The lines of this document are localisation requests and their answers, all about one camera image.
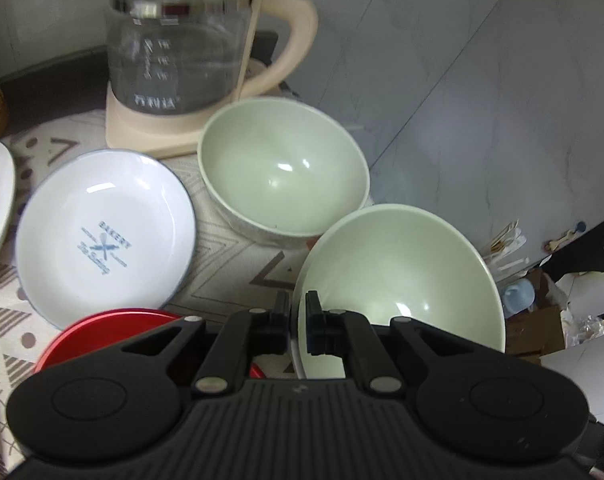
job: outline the cardboard box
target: cardboard box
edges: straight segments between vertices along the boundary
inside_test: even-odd
[[[506,354],[540,364],[540,357],[564,349],[560,309],[547,306],[506,320]]]

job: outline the metal rivet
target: metal rivet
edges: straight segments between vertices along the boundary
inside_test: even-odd
[[[378,394],[392,394],[402,387],[402,383],[395,377],[376,377],[370,382],[371,390]]]
[[[228,383],[221,377],[202,377],[195,387],[203,394],[219,394],[226,390]]]

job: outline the marble pattern wall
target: marble pattern wall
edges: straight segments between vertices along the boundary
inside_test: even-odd
[[[319,107],[349,128],[372,164],[496,1],[370,0]]]
[[[604,0],[499,0],[372,168],[373,199],[477,247],[519,218],[543,243],[604,219]]]

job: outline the red lid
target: red lid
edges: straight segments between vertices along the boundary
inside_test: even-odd
[[[38,359],[35,371],[39,372],[52,365],[124,341],[179,317],[171,312],[147,308],[109,310],[85,317],[51,341]],[[253,364],[250,377],[263,379],[265,375],[257,365]]]

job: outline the table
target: table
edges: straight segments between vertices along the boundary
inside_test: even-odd
[[[16,193],[12,221],[0,252],[0,478],[24,459],[6,424],[6,401],[60,332],[33,309],[20,288],[13,254],[17,225],[33,191],[48,174],[82,153],[106,148],[104,122],[104,110],[94,110],[41,124],[4,140],[15,160]],[[308,248],[281,250],[243,238],[213,208],[195,155],[162,162],[183,182],[197,218],[194,259],[165,309],[224,322],[239,310],[270,308],[279,290],[293,291]],[[268,377],[294,377],[289,356],[259,356],[256,363]]]

